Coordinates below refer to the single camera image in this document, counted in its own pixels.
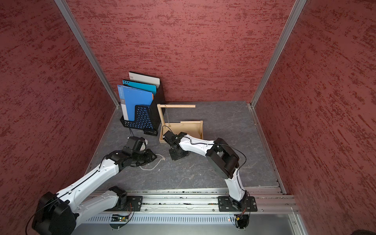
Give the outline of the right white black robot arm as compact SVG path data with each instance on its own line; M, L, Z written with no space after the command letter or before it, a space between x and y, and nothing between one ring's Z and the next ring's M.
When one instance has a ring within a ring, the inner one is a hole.
M174 161L187 157L191 152L206 157L214 171L225 180L232 208L235 211L244 209L247 193L239 174L240 157L223 139L208 141L184 132L176 135L167 131L163 140L170 146L169 154Z

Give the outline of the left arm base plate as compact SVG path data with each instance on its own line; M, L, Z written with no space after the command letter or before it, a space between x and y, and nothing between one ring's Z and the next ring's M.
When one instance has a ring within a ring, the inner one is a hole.
M126 196L122 197L120 201L111 208L110 211L117 212L139 212L143 204L142 196Z

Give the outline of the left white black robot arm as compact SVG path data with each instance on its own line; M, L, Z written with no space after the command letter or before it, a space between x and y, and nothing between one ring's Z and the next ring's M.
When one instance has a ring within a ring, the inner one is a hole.
M83 222L108 209L134 212L127 192L117 186L90 200L87 197L127 167L144 166L157 159L147 140L130 137L121 150L105 155L98 166L57 193L47 192L29 223L40 235L70 235Z

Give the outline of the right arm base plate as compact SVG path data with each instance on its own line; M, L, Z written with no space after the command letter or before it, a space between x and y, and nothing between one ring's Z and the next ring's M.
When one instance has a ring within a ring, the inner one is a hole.
M244 195L240 201L236 201L230 196L219 196L218 207L220 212L257 212L255 197Z

